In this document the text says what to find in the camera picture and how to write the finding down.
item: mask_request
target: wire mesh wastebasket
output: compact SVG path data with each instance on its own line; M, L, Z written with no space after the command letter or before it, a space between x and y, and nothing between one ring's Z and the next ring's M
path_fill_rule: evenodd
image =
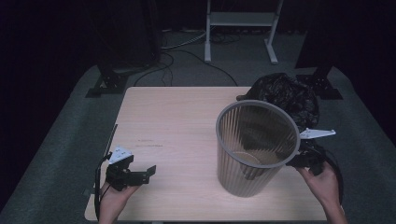
M300 146L293 119L263 101L239 101L224 108L216 133L219 182L240 197L261 192Z

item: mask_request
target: gray carpet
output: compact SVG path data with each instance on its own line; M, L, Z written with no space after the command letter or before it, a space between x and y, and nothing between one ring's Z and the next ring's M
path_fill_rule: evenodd
M168 33L165 37L167 45L172 46L192 35ZM212 45L211 64L230 74L239 86L251 86L257 78L275 72L285 72L291 77L312 74L315 68L294 69L303 41L303 35L276 35L274 49L279 65L271 65L263 36L242 35L238 42ZM203 43L177 50L180 49L204 58ZM146 75L136 85L234 85L224 72L189 53L170 51L168 54L174 57L170 69ZM168 55L162 55L162 63L170 62ZM127 86L133 86L144 74L130 76ZM94 170L106 149L123 97L123 94L103 94L100 98L85 98L99 76L94 66L81 78L3 209L0 223L89 223L84 218L86 189L92 189ZM318 142L340 164L345 180L343 206L347 219L350 223L394 223L395 146L354 92L348 78L334 68L329 80L344 100L319 100L318 129L334 129L337 135L320 138Z

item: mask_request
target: table top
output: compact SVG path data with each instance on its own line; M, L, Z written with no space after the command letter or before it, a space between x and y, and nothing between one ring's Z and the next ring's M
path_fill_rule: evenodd
M263 191L237 197L217 178L216 120L249 87L132 87L127 90L110 151L131 150L131 171L157 173L128 201L119 220L326 220L303 178L283 167ZM105 172L102 172L102 184ZM85 218L96 220L91 196Z

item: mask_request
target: crumpled plastic bag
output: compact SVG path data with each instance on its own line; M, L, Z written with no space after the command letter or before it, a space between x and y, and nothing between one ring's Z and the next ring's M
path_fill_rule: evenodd
M300 133L318 125L318 99L313 90L285 73L260 77L240 100L260 100L283 109L296 123Z

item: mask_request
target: human hand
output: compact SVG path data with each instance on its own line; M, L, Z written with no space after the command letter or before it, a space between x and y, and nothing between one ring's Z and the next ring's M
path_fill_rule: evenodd
M339 200L337 176L330 164L326 161L323 163L323 172L320 175L314 175L305 168L296 170L322 205L329 223L347 223Z
M99 224L115 223L118 216L124 209L128 199L140 186L132 186L117 191L105 182L101 188L100 216Z
M329 163L326 161L323 163L323 172L320 175L314 175L305 168L296 168L296 170L303 176L306 184L321 204L340 204L337 176Z

